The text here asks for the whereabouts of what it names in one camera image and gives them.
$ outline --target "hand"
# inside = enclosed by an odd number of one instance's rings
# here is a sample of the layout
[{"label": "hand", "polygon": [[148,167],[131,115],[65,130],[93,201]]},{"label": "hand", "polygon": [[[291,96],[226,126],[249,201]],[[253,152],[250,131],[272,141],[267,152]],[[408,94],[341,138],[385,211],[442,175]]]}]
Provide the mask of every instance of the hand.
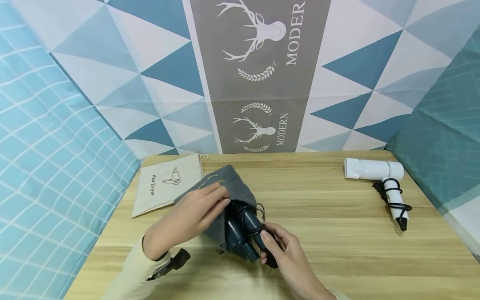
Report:
[{"label": "hand", "polygon": [[227,189],[214,183],[189,192],[144,236],[144,253],[156,260],[170,248],[204,232],[230,203]]},{"label": "hand", "polygon": [[[274,232],[275,239],[285,249],[282,251],[268,232],[265,230],[261,232],[265,246],[275,257],[278,269],[295,299],[336,300],[336,297],[317,279],[299,239],[278,224],[266,222],[265,225]],[[265,252],[262,252],[261,258],[262,264],[265,264],[267,261]]]}]

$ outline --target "sleeve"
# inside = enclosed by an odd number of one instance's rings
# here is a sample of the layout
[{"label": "sleeve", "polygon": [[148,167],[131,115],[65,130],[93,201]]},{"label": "sleeve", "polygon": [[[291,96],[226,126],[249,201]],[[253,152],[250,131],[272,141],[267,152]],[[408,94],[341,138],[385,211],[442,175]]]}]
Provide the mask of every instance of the sleeve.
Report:
[{"label": "sleeve", "polygon": [[336,300],[350,300],[349,297],[345,296],[340,292],[337,292],[335,290],[331,290],[330,292],[336,297]]},{"label": "sleeve", "polygon": [[144,300],[158,285],[160,278],[148,280],[158,268],[169,263],[168,252],[159,261],[149,260],[139,239],[123,264],[122,272],[108,288],[102,300]]}]

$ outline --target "deer head logo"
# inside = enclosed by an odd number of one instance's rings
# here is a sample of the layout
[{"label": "deer head logo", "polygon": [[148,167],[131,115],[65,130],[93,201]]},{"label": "deer head logo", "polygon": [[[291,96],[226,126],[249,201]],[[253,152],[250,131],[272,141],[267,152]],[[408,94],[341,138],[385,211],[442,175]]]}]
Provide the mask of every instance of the deer head logo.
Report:
[{"label": "deer head logo", "polygon": [[230,3],[230,2],[223,2],[218,4],[217,6],[225,6],[223,10],[218,14],[217,17],[221,16],[224,12],[231,8],[242,8],[243,12],[245,12],[250,21],[251,25],[245,25],[245,27],[253,27],[257,30],[256,37],[248,38],[245,41],[252,41],[250,48],[245,52],[243,55],[232,55],[226,51],[223,51],[229,57],[224,58],[225,60],[239,60],[244,61],[247,59],[248,55],[255,50],[260,49],[264,45],[264,41],[272,40],[272,41],[279,41],[283,39],[285,33],[287,32],[287,28],[285,24],[280,21],[273,22],[271,24],[265,24],[264,18],[259,13],[254,13],[248,9],[248,7],[243,3],[242,0],[238,0],[238,3]]},{"label": "deer head logo", "polygon": [[258,139],[259,137],[261,137],[262,135],[266,134],[266,135],[272,135],[272,134],[275,134],[275,128],[273,127],[266,127],[266,128],[263,128],[260,124],[258,123],[254,123],[252,121],[250,121],[249,118],[245,117],[245,118],[233,118],[232,120],[234,120],[232,122],[233,123],[236,123],[236,122],[239,122],[239,121],[247,121],[248,123],[250,123],[250,125],[252,125],[252,127],[250,127],[249,129],[255,129],[255,132],[254,133],[250,133],[250,135],[252,136],[249,140],[247,141],[243,141],[243,140],[239,140],[237,138],[235,138],[235,142],[236,143],[245,143],[245,144],[248,144],[250,143],[251,141],[253,141],[254,139]]}]

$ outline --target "gray banner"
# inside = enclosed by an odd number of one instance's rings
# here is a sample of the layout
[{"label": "gray banner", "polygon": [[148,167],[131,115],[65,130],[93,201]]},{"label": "gray banner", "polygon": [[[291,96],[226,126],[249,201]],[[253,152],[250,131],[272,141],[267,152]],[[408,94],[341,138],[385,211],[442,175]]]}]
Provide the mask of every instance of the gray banner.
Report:
[{"label": "gray banner", "polygon": [[290,152],[330,0],[191,0],[224,153]]}]

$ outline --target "left hand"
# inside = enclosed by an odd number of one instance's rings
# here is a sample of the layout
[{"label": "left hand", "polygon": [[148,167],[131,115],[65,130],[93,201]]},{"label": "left hand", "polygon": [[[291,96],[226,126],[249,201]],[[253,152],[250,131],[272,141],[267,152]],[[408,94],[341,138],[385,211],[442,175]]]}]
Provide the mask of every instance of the left hand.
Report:
[{"label": "left hand", "polygon": [[156,260],[170,248],[204,232],[230,203],[230,194],[220,183],[187,193],[145,233],[146,257]]}]

